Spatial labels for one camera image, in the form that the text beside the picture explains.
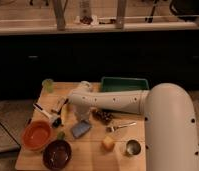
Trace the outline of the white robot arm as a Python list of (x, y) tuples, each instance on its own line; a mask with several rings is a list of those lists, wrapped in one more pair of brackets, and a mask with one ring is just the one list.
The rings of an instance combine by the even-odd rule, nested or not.
[(150, 90), (92, 92), (82, 82), (68, 99), (77, 106), (143, 115), (146, 171), (199, 171), (194, 105), (180, 86), (161, 83)]

